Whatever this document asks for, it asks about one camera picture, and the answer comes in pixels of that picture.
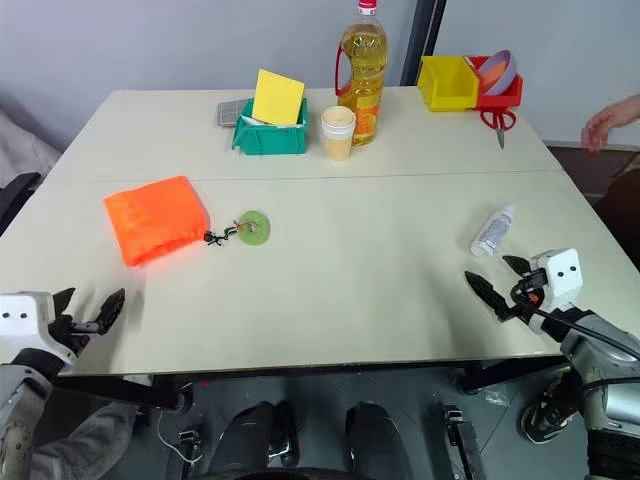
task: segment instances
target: yellow paper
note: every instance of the yellow paper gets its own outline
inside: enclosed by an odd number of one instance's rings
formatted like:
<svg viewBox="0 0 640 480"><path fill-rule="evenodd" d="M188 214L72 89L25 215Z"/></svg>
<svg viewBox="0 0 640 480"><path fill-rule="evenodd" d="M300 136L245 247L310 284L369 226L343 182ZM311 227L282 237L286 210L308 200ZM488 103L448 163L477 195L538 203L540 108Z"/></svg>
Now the yellow paper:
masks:
<svg viewBox="0 0 640 480"><path fill-rule="evenodd" d="M273 125L295 125L303 93L304 83L260 69L251 116Z"/></svg>

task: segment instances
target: purple bowl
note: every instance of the purple bowl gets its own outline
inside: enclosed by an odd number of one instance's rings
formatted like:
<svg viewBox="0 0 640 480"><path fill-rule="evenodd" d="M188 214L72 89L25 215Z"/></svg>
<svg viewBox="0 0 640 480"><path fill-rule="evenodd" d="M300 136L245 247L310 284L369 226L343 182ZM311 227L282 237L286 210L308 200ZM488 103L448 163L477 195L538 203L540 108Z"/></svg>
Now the purple bowl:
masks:
<svg viewBox="0 0 640 480"><path fill-rule="evenodd" d="M494 83L489 90L484 92L483 95L502 95L507 90L507 88L511 86L513 80L516 78L516 75L518 73L516 58L511 55L511 52L509 50L500 50L492 57L489 57L487 61L484 62L478 69L478 73L484 74L502 62L507 63L507 68L505 69L502 76L498 79L498 81Z"/></svg>

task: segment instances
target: human hand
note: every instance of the human hand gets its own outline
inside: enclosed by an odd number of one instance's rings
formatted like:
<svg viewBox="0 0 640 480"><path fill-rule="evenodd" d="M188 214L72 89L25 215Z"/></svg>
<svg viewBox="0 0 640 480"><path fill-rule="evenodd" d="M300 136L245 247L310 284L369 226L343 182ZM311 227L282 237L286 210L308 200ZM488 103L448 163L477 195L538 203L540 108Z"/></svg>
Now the human hand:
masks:
<svg viewBox="0 0 640 480"><path fill-rule="evenodd" d="M625 98L596 113L582 129L582 146L592 153L607 145L609 129L640 118L640 94Z"/></svg>

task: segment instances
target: scissors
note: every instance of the scissors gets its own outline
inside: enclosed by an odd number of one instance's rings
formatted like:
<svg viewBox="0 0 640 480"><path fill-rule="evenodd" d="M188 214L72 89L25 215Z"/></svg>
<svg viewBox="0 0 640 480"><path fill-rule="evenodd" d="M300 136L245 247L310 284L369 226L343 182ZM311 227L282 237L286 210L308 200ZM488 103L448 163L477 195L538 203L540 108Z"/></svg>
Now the scissors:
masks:
<svg viewBox="0 0 640 480"><path fill-rule="evenodd" d="M481 110L480 118L482 118L485 125L496 131L498 144L500 148L504 150L504 132L511 130L516 124L515 114L507 109Z"/></svg>

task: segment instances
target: red bottle cap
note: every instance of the red bottle cap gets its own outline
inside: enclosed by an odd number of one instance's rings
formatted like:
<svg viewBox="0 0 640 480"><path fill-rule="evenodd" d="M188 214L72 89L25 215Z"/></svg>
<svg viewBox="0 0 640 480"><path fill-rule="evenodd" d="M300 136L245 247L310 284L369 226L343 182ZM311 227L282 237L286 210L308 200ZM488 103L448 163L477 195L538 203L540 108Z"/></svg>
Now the red bottle cap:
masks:
<svg viewBox="0 0 640 480"><path fill-rule="evenodd" d="M378 0L358 0L358 11L360 15L375 15Z"/></svg>

